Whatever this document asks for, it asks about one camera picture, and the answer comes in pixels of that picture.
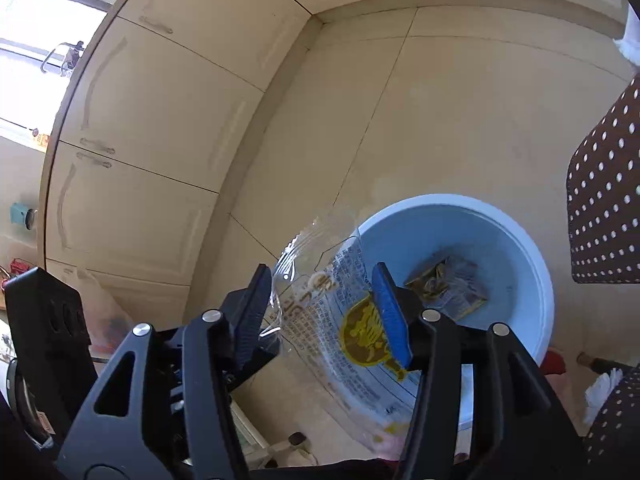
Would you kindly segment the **gold snack wrapper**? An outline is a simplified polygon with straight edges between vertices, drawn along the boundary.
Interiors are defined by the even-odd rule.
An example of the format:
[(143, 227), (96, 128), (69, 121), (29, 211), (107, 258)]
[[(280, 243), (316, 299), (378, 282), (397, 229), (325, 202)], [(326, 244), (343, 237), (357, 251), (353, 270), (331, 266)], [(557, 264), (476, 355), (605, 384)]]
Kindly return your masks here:
[(477, 265), (459, 256), (435, 262), (406, 281), (405, 286), (420, 298), (427, 309), (445, 313), (456, 322), (488, 301), (486, 289), (478, 279)]

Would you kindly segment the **clear printed plastic bag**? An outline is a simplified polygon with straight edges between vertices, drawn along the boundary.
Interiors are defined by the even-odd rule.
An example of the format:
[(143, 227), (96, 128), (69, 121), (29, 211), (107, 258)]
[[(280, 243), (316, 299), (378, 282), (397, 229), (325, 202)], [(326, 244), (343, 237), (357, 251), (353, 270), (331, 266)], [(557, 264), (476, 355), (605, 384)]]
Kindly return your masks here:
[(271, 275), (268, 318), (294, 370), (318, 382), (355, 440), (398, 460), (420, 375), (390, 352), (352, 214), (319, 214), (285, 246)]

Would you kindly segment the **light blue plastic bucket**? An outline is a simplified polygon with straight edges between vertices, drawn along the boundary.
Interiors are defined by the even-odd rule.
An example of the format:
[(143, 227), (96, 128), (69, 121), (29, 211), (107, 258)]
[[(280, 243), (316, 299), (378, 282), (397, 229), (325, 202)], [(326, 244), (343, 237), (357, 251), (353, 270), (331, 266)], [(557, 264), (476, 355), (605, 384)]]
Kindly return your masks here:
[[(481, 330), (503, 322), (542, 361), (554, 321), (551, 278), (536, 244), (507, 214), (472, 197), (428, 194), (382, 209), (354, 232), (367, 280), (385, 263), (422, 307)], [(342, 333), (355, 345), (350, 359), (366, 388), (352, 406), (372, 424), (405, 424), (420, 375), (393, 356), (378, 304), (372, 292), (364, 296), (364, 306), (346, 311)]]

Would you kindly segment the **brown polka dot tablecloth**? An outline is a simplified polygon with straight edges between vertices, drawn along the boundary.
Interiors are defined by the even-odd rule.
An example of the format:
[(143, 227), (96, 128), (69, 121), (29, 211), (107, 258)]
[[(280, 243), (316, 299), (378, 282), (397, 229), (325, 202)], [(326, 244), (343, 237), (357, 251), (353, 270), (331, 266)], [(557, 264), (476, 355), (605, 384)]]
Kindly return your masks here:
[[(639, 283), (639, 78), (585, 136), (566, 177), (570, 270), (578, 284)], [(639, 367), (581, 353), (589, 479), (639, 475)]]

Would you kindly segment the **chrome faucet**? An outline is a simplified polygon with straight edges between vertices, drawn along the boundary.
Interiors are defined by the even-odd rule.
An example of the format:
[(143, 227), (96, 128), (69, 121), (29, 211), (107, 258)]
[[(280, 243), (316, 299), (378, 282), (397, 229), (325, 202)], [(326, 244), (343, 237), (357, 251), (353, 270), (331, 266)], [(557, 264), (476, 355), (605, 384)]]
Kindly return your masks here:
[[(65, 50), (65, 52), (61, 55), (61, 58), (57, 60), (55, 58), (56, 52), (62, 50)], [(61, 42), (49, 51), (44, 60), (40, 63), (40, 72), (46, 74), (49, 71), (49, 66), (52, 66), (58, 71), (58, 74), (61, 77), (66, 77), (73, 73), (84, 51), (85, 43), (82, 40), (79, 40), (74, 44), (71, 42)]]

